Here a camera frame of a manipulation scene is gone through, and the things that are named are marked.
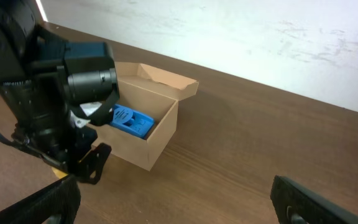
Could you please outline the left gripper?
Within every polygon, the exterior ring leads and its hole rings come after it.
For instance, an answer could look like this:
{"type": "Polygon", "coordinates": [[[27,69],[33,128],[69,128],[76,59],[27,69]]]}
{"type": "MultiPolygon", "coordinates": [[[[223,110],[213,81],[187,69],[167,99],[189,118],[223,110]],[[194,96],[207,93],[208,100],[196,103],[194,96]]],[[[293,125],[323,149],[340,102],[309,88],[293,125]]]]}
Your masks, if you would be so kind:
{"type": "Polygon", "coordinates": [[[86,126],[66,128],[62,133],[49,132],[43,136],[27,133],[16,126],[11,137],[20,151],[38,157],[60,171],[75,174],[77,180],[85,184],[96,185],[99,182],[111,154],[111,147],[105,143],[91,150],[98,135],[86,126]]]}

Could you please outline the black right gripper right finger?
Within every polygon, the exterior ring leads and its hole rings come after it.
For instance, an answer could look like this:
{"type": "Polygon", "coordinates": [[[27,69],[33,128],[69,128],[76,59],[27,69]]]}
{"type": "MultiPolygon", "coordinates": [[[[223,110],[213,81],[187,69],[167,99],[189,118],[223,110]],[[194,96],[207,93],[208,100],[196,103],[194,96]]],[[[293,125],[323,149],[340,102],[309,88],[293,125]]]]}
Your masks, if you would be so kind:
{"type": "Polygon", "coordinates": [[[280,224],[358,224],[358,216],[285,176],[273,179],[270,199],[280,224]]]}

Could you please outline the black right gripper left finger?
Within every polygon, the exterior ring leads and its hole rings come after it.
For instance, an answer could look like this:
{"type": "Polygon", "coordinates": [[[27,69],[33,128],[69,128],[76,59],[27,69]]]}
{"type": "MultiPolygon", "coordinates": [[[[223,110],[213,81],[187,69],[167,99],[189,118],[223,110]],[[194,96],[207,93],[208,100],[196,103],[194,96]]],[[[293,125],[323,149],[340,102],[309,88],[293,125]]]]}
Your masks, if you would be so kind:
{"type": "Polygon", "coordinates": [[[0,211],[3,223],[73,223],[81,195],[74,175],[68,175],[0,211]]]}

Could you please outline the yellow clear tape roll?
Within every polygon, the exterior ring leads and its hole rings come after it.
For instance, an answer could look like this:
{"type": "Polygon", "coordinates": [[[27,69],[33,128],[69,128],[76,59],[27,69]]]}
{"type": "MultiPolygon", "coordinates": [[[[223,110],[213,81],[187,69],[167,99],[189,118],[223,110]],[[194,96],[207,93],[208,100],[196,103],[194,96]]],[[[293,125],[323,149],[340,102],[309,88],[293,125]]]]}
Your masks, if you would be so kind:
{"type": "Polygon", "coordinates": [[[59,178],[59,179],[62,179],[62,178],[66,177],[68,175],[67,173],[65,173],[65,172],[63,172],[61,170],[58,170],[58,169],[56,169],[54,167],[52,168],[52,171],[56,175],[56,177],[59,178]]]}

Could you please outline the blue tape dispenser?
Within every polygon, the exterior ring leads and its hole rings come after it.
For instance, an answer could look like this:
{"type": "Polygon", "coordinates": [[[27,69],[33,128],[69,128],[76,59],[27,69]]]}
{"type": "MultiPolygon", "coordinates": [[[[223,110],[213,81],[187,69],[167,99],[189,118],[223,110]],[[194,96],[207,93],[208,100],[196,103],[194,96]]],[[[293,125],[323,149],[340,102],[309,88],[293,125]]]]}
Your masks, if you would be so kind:
{"type": "Polygon", "coordinates": [[[155,121],[152,117],[119,104],[114,105],[110,125],[135,137],[144,139],[155,121]]]}

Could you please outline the cardboard box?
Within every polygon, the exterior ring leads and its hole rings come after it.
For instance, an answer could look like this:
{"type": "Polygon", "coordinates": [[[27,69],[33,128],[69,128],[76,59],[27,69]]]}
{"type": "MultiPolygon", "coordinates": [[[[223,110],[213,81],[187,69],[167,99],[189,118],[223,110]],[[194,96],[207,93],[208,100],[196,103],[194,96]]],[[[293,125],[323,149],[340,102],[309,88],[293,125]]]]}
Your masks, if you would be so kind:
{"type": "Polygon", "coordinates": [[[111,153],[145,170],[151,170],[177,129],[179,101],[196,94],[199,82],[143,63],[116,62],[122,106],[151,116],[156,124],[145,139],[108,124],[87,126],[96,130],[97,146],[111,146],[111,153]]]}

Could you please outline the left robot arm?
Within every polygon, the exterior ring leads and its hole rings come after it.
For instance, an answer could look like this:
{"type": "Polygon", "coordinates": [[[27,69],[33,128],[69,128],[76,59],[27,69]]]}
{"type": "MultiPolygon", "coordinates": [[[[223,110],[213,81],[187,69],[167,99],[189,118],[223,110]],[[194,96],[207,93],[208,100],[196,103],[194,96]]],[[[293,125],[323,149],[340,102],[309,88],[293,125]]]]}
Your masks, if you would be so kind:
{"type": "Polygon", "coordinates": [[[42,27],[26,1],[0,1],[0,95],[16,117],[0,142],[97,184],[110,146],[95,128],[119,100],[105,42],[70,42],[42,27]]]}

